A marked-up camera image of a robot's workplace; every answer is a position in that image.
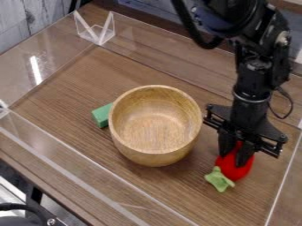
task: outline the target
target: wooden table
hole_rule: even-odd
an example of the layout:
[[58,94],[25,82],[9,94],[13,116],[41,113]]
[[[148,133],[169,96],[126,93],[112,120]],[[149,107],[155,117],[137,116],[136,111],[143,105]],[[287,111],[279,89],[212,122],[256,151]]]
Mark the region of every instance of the wooden table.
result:
[[[106,12],[89,4],[81,14],[89,23],[100,23]],[[68,33],[68,29],[74,29],[73,23],[70,18],[62,19],[54,28],[49,27],[21,43],[22,49],[44,49],[44,45],[34,44],[50,35],[49,29]],[[94,126],[90,110],[112,102],[128,89],[148,84],[181,89],[195,98],[200,108],[208,102],[229,104],[236,77],[233,56],[217,49],[197,49],[181,36],[121,16],[116,16],[116,25],[120,29],[116,38],[102,48],[77,42],[74,49],[84,50],[80,55],[69,62],[60,57],[54,61],[60,69],[50,79],[10,106],[68,147],[38,135],[36,128],[28,130],[20,126],[17,136],[33,144],[38,154],[28,152],[25,144],[14,143],[0,134],[0,157],[92,225],[263,225],[299,136],[300,78],[292,76],[287,83],[296,100],[291,118],[284,122],[269,118],[290,138],[280,158],[275,160],[257,153],[249,176],[236,183],[235,189],[217,194],[203,179],[216,158],[216,132],[212,129],[203,126],[196,146],[183,161],[164,168],[147,168],[118,154],[108,129],[100,130]],[[56,49],[49,51],[56,54],[60,50],[72,55],[74,49],[66,42],[61,44],[66,36],[50,37]],[[1,57],[12,59],[13,54],[12,49]],[[286,103],[279,96],[275,96],[275,102],[276,109],[282,110]],[[290,217],[277,215],[275,225],[292,225],[300,210],[287,206],[287,199],[280,204],[276,207],[286,210]]]

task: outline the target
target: green sponge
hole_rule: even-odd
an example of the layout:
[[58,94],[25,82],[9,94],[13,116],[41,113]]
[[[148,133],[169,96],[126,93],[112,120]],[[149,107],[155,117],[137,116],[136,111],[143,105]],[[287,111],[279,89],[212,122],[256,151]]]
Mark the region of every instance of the green sponge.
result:
[[223,175],[217,166],[209,174],[204,175],[204,179],[219,192],[224,192],[228,186],[235,187],[235,183]]
[[105,106],[92,110],[92,118],[96,122],[96,126],[98,128],[104,128],[108,126],[108,112],[110,109],[112,103]]

